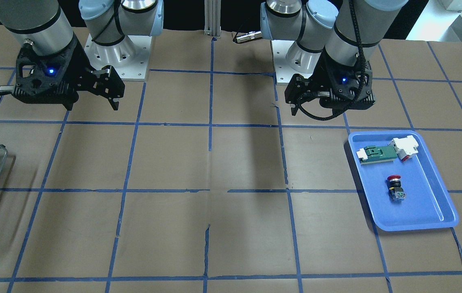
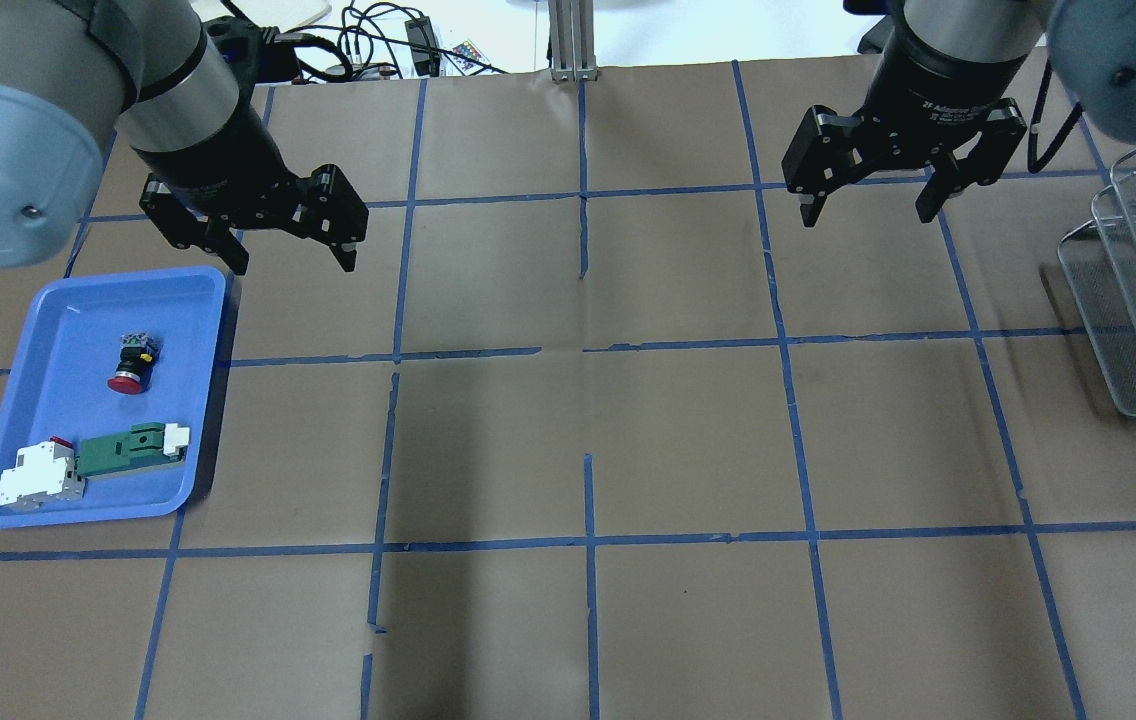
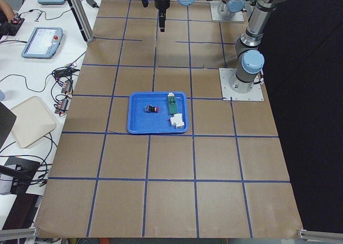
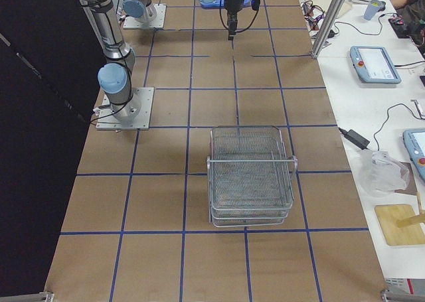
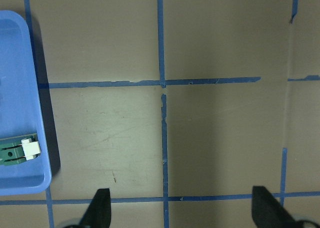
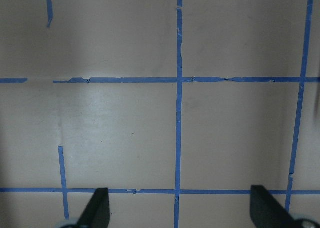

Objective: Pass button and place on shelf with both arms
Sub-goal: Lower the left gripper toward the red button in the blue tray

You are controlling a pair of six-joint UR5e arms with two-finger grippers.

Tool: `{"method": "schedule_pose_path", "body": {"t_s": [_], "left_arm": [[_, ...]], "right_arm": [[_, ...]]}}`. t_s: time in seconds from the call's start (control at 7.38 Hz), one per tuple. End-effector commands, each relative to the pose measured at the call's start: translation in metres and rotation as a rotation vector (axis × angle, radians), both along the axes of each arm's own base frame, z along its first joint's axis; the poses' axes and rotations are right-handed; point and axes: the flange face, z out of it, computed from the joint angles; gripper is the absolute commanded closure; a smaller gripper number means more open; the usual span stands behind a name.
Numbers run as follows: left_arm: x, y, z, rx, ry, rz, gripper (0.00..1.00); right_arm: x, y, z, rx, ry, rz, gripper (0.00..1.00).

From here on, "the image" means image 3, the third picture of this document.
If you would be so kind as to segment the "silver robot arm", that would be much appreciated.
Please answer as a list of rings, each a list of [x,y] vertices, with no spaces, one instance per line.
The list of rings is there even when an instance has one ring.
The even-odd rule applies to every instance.
[[[237,12],[240,12],[245,5],[242,0],[221,1],[218,7],[218,13],[223,17],[233,17]]]
[[[145,7],[148,6],[149,0],[141,0]],[[170,0],[153,0],[155,8],[158,10],[159,27],[160,31],[165,31],[166,11],[170,7]],[[179,4],[183,6],[190,6],[198,0],[177,0]],[[246,30],[235,42],[235,50],[237,54],[237,60],[240,65],[238,72],[233,76],[234,82],[238,85],[234,87],[234,91],[239,93],[252,86],[252,77],[256,76],[256,73],[251,74],[249,69],[244,66],[244,61],[250,56],[251,52],[258,52],[258,47],[263,37],[264,27],[273,11],[275,11],[277,4],[285,2],[287,0],[202,0],[207,2],[221,1],[224,11],[223,15],[229,14],[231,9],[228,7],[233,1],[256,2],[256,6],[252,11]]]

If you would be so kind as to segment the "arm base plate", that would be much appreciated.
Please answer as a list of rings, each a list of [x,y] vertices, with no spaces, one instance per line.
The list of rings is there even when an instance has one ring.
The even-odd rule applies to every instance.
[[[243,83],[239,86],[238,82],[234,83],[233,78],[236,75],[236,70],[234,68],[219,69],[222,99],[227,101],[264,101],[258,76],[255,77],[250,88],[247,89],[247,93],[237,92],[240,87],[247,86],[247,84]]]
[[[211,16],[213,21],[243,23],[242,10],[245,1],[211,1]]]

